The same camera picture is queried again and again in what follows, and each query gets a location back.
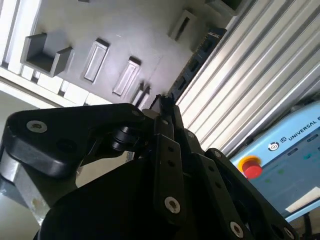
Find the metal bolt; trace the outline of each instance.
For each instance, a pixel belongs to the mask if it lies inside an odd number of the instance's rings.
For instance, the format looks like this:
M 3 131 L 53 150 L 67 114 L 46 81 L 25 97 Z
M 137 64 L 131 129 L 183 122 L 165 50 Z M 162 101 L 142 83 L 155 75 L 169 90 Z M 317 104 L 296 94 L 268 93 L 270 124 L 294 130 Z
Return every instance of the metal bolt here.
M 221 158 L 221 154 L 218 151 L 214 151 L 214 155 L 219 159 Z
M 132 110 L 132 113 L 133 113 L 133 115 L 135 115 L 135 116 L 140 116 L 140 114 L 139 114 L 137 111 L 135 111 L 135 110 Z
M 283 229 L 291 239 L 295 239 L 295 236 L 292 234 L 292 232 L 288 228 L 284 227 Z
M 48 130 L 48 127 L 44 122 L 37 120 L 28 121 L 26 128 L 37 134 L 43 134 Z
M 239 226 L 238 223 L 234 221 L 230 222 L 230 229 L 234 233 L 234 235 L 236 235 L 239 239 L 244 238 L 244 231 L 242 230 L 242 228 Z
M 173 214 L 180 213 L 180 203 L 172 196 L 168 196 L 164 200 L 164 205 Z
M 190 138 L 194 138 L 195 137 L 195 135 L 192 133 L 192 132 L 190 132 L 190 131 L 188 131 L 188 136 L 190 137 Z

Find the red emergency stop button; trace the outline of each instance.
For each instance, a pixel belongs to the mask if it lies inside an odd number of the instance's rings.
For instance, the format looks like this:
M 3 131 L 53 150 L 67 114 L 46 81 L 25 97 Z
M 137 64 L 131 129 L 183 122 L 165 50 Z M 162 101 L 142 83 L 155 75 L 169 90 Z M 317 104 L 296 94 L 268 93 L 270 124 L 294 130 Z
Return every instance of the red emergency stop button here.
M 248 179 L 255 179 L 263 172 L 260 164 L 261 160 L 257 156 L 246 156 L 239 161 L 237 167 Z
M 248 179 L 255 179 L 262 174 L 262 167 L 255 160 L 249 160 L 242 165 L 244 175 Z

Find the ribbed aluminum panel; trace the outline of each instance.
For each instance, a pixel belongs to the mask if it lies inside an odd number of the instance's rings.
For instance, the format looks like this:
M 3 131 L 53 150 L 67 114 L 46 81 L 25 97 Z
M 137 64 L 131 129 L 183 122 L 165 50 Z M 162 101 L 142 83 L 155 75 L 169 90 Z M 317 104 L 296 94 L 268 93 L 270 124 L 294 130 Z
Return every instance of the ribbed aluminum panel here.
M 320 1 L 254 0 L 179 99 L 185 127 L 225 154 L 320 79 Z

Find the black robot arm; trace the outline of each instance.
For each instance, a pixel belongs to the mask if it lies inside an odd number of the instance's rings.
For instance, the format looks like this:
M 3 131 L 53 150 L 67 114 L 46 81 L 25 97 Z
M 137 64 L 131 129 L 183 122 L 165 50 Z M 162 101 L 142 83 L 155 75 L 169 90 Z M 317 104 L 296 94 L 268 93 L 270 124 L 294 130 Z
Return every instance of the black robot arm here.
M 80 166 L 134 158 L 77 188 Z M 172 99 L 22 111 L 6 123 L 1 186 L 36 240 L 293 240 L 293 228 L 222 152 L 204 152 Z

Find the blue control panel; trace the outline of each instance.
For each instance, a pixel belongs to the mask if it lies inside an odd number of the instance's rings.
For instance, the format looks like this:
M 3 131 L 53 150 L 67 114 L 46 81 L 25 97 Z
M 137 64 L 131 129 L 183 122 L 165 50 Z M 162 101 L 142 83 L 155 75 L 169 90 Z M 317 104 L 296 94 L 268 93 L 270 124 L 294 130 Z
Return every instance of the blue control panel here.
M 261 160 L 250 182 L 288 222 L 320 206 L 320 101 L 288 115 L 231 159 Z

